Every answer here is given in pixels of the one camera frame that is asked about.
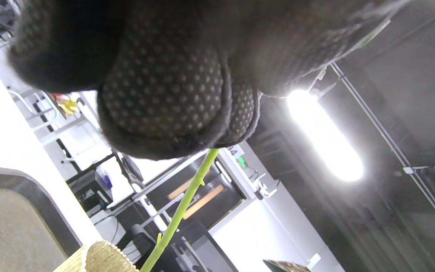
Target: white table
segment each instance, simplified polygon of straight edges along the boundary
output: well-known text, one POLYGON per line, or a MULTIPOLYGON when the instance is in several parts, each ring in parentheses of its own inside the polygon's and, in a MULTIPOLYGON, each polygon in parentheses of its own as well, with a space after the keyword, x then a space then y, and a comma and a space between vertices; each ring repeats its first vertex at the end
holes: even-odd
POLYGON ((101 239, 1 80, 0 167, 25 172, 38 181, 83 244, 101 239))

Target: woven basket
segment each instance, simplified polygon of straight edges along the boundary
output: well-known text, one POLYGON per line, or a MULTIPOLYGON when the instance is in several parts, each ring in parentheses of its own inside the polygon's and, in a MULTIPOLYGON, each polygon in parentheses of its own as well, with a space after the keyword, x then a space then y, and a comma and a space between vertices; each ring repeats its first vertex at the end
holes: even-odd
POLYGON ((53 272, 137 272, 126 255, 109 241, 82 246, 53 272))

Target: yellow object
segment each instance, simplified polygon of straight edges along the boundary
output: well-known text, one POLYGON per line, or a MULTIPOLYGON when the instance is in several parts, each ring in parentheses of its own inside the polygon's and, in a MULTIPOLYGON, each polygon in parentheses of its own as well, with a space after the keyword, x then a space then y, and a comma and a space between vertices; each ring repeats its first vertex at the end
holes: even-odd
POLYGON ((78 112, 78 102, 71 99, 59 99, 58 106, 61 107, 67 116, 74 115, 78 112))
POLYGON ((109 241, 82 246, 53 272, 138 272, 126 255, 109 241))

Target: bright light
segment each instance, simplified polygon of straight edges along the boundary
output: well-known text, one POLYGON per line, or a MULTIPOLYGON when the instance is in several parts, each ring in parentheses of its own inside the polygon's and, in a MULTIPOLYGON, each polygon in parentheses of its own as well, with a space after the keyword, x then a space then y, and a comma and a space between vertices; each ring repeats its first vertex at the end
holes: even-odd
POLYGON ((343 181, 356 181, 362 177, 364 167, 359 155, 316 97, 308 91, 293 91, 288 96, 288 108, 293 119, 335 176, 343 181))

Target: black glove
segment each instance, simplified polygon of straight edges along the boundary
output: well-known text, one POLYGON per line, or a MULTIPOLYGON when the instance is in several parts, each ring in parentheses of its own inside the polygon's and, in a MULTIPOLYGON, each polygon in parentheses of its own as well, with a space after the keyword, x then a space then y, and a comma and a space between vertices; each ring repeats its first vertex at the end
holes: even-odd
POLYGON ((261 93, 308 89, 408 0, 27 0, 9 61, 44 91, 98 90, 119 151, 169 159, 248 138, 261 93))

